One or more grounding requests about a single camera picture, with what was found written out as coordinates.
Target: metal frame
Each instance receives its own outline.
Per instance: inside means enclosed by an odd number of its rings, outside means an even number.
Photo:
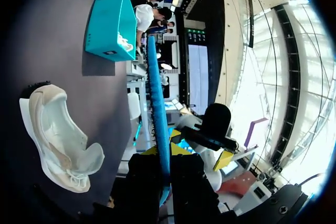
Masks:
[[[131,81],[127,83],[127,88],[131,89],[131,92],[135,92],[135,89],[139,88],[142,128],[144,130],[146,140],[150,142],[151,134],[149,132],[148,114],[147,114],[148,106],[146,100],[146,82],[144,78],[141,78],[137,81]]]
[[[272,166],[277,167],[280,164],[282,156],[290,141],[295,120],[298,114],[301,90],[301,67],[299,50],[288,14],[283,5],[275,6],[273,9],[276,12],[281,29],[283,31],[283,37],[286,42],[289,67],[288,101],[286,106],[285,119],[282,124],[282,129],[277,141],[277,145],[270,159]]]
[[[252,148],[248,148],[248,149],[246,149],[246,150],[243,151],[243,152],[239,152],[239,153],[233,155],[231,161],[236,161],[236,160],[238,160],[238,159],[241,159],[241,158],[243,158],[243,157],[246,157],[246,156],[248,156],[248,155],[251,155],[251,157],[250,157],[250,159],[249,159],[249,161],[248,161],[248,163],[247,163],[247,166],[246,166],[246,168],[245,168],[245,170],[250,170],[250,169],[251,169],[251,166],[252,166],[252,164],[253,164],[253,160],[254,160],[254,158],[255,158],[255,156],[256,156],[256,150],[257,150],[258,148],[259,148],[259,146],[256,145],[256,146],[254,146],[254,147],[252,147]]]

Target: black device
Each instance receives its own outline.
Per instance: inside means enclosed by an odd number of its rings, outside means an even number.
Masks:
[[[129,162],[129,173],[119,183],[114,208],[94,204],[92,216],[81,215],[82,223],[159,223],[159,201],[162,175],[157,155],[135,154]],[[221,213],[218,194],[204,173],[198,154],[171,157],[171,183],[174,195],[174,220],[185,223],[292,223],[307,201],[297,185],[285,185],[264,203],[237,216],[234,211]]]
[[[202,125],[195,125],[199,131],[187,126],[183,127],[181,138],[214,151],[223,148],[234,153],[238,149],[238,143],[226,137],[230,121],[231,112],[227,106],[219,103],[210,104],[202,116]]]

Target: white shirt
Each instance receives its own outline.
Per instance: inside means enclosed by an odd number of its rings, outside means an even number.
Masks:
[[[135,16],[138,21],[137,29],[145,32],[154,20],[153,8],[150,5],[138,5],[135,10]]]

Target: shoelace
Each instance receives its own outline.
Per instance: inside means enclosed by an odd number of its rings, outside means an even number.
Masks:
[[[70,182],[76,187],[85,188],[87,185],[88,176],[85,174],[74,175],[70,170],[67,170],[67,174],[70,176]]]

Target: glass facade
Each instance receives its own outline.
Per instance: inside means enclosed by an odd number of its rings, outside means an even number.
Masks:
[[[336,65],[332,42],[309,4],[286,5],[295,32],[301,68],[300,103],[295,128],[282,157],[282,184],[300,183],[324,173],[335,144]],[[230,105],[232,138],[243,145],[251,121],[268,118],[254,134],[258,155],[268,162],[282,128],[288,97],[288,57],[274,10],[255,16],[254,47],[244,50],[237,91]],[[306,183],[316,193],[324,177]]]

